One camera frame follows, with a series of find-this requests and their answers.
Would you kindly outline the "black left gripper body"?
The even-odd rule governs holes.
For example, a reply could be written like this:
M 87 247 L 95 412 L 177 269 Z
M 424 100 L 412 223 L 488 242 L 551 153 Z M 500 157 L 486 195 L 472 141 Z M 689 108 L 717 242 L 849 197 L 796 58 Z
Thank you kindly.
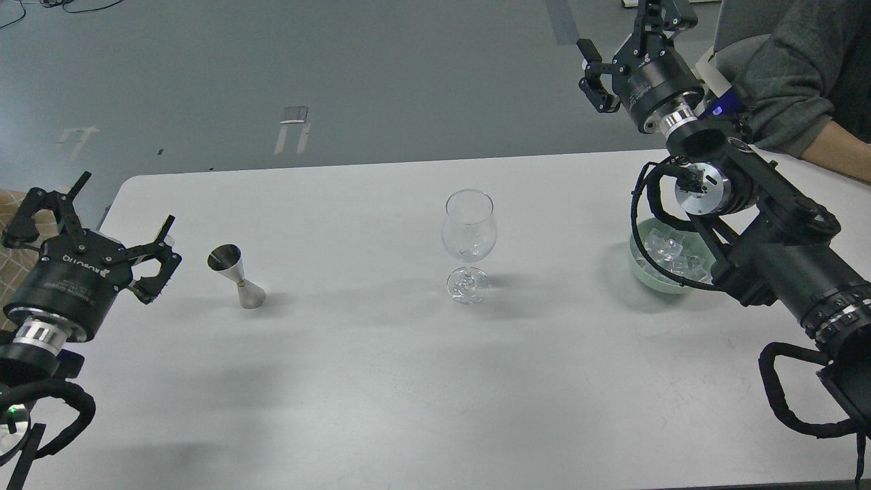
M 85 238 L 86 252 L 66 237 L 44 242 L 34 268 L 3 307 L 9 320 L 53 320 L 71 329 L 72 342 L 96 337 L 119 291 L 133 281 L 133 268 L 118 258 L 103 261 L 124 250 L 122 243 L 103 235 Z

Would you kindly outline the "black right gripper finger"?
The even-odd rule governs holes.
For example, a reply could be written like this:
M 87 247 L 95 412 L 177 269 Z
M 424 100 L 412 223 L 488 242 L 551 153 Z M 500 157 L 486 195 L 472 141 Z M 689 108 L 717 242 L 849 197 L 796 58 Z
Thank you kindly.
M 674 38 L 698 22 L 699 16 L 688 1 L 638 1 L 625 53 L 640 64 L 662 58 L 673 50 Z
M 600 114 L 614 114 L 614 112 L 618 112 L 621 101 L 615 93 L 611 93 L 606 89 L 602 82 L 602 77 L 623 77 L 627 74 L 628 66 L 620 63 L 618 59 L 613 59 L 610 63 L 604 62 L 599 50 L 589 38 L 579 38 L 576 41 L 576 46 L 578 46 L 582 59 L 584 59 L 584 62 L 582 62 L 582 65 L 584 65 L 584 77 L 578 81 L 579 90 L 585 94 L 588 102 Z

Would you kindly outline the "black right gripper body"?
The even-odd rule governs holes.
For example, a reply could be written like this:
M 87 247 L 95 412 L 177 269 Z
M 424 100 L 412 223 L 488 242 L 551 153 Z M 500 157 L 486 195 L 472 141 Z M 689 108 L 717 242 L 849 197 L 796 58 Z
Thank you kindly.
M 678 105 L 694 108 L 705 93 L 684 58 L 666 49 L 657 58 L 644 57 L 644 64 L 632 66 L 628 77 L 616 87 L 616 96 L 626 107 L 641 133 L 659 130 L 659 121 Z

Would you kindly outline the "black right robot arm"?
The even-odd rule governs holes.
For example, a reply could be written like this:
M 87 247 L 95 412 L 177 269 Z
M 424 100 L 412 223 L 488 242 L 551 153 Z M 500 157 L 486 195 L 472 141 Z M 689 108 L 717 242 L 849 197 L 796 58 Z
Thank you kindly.
M 712 66 L 695 69 L 674 42 L 697 24 L 687 1 L 641 1 L 634 29 L 612 58 L 588 38 L 580 90 L 600 114 L 626 108 L 641 133 L 662 133 L 669 155 L 644 165 L 629 219 L 643 248 L 638 204 L 646 196 L 663 224 L 700 236 L 712 254 L 710 282 L 656 265 L 682 287 L 722 291 L 744 306 L 780 301 L 815 348 L 771 342 L 758 365 L 775 417 L 816 438 L 853 435 L 861 483 L 869 440 L 869 282 L 830 247 L 841 227 L 824 206 L 793 186 L 747 143 L 749 109 Z M 847 415 L 811 424 L 787 404 L 775 370 L 779 356 L 821 366 L 821 384 Z

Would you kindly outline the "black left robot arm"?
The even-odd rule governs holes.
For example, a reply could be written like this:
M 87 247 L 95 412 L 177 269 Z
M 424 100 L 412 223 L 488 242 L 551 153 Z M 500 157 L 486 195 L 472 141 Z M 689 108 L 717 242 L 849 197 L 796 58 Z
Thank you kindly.
M 75 379 L 84 358 L 68 342 L 93 340 L 121 291 L 152 303 L 180 266 L 169 215 L 155 239 L 127 247 L 83 227 L 67 191 L 32 187 L 2 233 L 3 247 L 37 260 L 4 304 L 15 329 L 2 335 L 2 463 L 14 460 L 8 488 L 24 487 L 33 462 L 57 454 L 93 422 L 96 403 Z

